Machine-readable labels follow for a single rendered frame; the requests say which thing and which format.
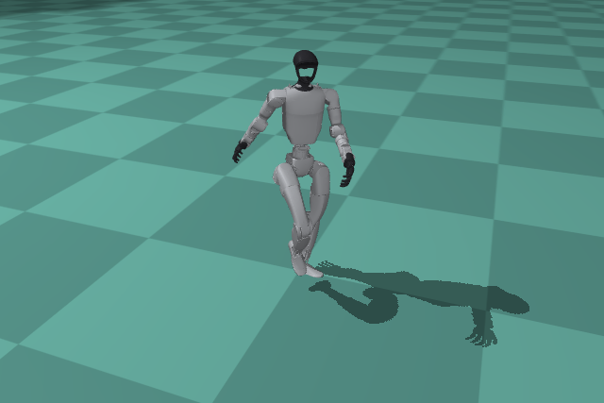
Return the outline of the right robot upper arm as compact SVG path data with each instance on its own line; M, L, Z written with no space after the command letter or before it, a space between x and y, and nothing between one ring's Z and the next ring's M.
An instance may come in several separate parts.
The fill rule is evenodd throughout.
M285 98L286 90L273 89L268 92L266 100L260 109L257 121L252 127L259 132L263 132L263 130L268 126L268 123L266 122L267 119L277 108L280 108L284 104Z

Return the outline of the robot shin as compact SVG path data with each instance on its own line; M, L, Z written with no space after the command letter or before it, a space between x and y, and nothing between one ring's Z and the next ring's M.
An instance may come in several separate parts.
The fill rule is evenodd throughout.
M293 226L294 226L292 229L292 239L293 239L293 243L294 243L293 252L294 252L294 256L296 257L296 253L299 252L299 255L301 255L301 252L309 244L310 235L308 237L301 238L301 229L299 227L297 227L295 223L293 224Z
M304 256L305 261L307 261L306 264L308 264L309 258L310 258L310 254L311 254L311 250L314 247L316 238L317 238L317 234L318 234L318 230L319 230L319 226L320 226L320 221L318 221L316 223L316 225L313 227L313 232L310 235L310 241L309 244L307 245L306 248L304 248L304 250L302 251L302 254Z

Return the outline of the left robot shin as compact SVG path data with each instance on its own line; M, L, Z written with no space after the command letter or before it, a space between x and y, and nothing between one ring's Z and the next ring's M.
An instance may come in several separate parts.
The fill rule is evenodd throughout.
M311 254L311 250L314 247L316 238L317 238L317 234L318 234L318 230L319 230L319 226L320 226L320 221L318 221L316 223L316 225L313 227L313 232L310 235L310 241L309 244L307 245L306 248L304 248L304 250L302 251L302 254L304 256L305 261L307 261L306 264L308 264L309 258L310 258L310 254Z

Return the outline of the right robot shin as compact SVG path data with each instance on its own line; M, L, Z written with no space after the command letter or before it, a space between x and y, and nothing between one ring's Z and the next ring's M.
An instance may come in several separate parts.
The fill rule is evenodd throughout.
M301 229L299 227L297 227L295 223L293 224L293 226L294 226L292 229L292 239L293 239L293 243L294 243L293 252L294 252L294 256L296 257L296 253L299 252L299 255L301 255L301 252L309 244L310 235L308 237L301 238Z

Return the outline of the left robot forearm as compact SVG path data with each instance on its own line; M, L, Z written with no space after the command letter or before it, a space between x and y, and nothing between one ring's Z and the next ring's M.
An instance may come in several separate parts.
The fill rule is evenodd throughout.
M340 156L342 158L342 162L344 163L344 160L346 159L346 153L352 153L352 150L351 150L351 147L350 147L350 144L348 142L347 135L346 135L345 127L344 127L344 134L341 134L338 137L336 137L335 143L338 146L338 149L339 149L339 152L340 152ZM354 154L353 154L353 157L355 159L355 155Z

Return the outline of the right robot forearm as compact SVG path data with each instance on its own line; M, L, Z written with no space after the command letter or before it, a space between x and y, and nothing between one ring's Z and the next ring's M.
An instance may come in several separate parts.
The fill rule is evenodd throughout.
M247 147L250 146L250 144L256 139L257 135L260 134L259 131L257 131L255 128L253 128L252 126L255 124L255 122L257 121L256 117L252 123L250 124L250 126L248 127L248 129L246 130L246 132L243 135L243 138L241 139L241 143L242 142L246 142L248 144Z

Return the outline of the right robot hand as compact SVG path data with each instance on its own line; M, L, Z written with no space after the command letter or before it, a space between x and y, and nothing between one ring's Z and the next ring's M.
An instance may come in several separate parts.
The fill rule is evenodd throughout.
M240 158L241 156L239 155L239 153L243 154L243 152L241 152L241 151L242 151L242 149L245 149L247 146L248 146L248 144L246 142L241 143L241 140L239 140L239 144L235 148L234 155L232 157L236 163L238 163L238 161L239 161L237 156Z

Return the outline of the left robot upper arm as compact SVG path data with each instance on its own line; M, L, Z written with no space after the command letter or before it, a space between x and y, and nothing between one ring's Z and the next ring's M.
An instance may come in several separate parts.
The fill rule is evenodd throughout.
M333 89L323 89L326 97L327 112L331 126L329 133L332 138L336 138L344 134L344 126L341 124L342 114L339 103L339 94Z

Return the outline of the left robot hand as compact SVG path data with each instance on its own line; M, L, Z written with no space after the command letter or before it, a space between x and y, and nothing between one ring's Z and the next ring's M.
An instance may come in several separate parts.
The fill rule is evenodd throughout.
M354 161L353 154L346 153L346 159L344 160L344 167L346 168L346 176L343 176L343 177L346 177L346 179L342 180L340 187L348 186L350 179L354 173L354 166L355 166L355 161Z

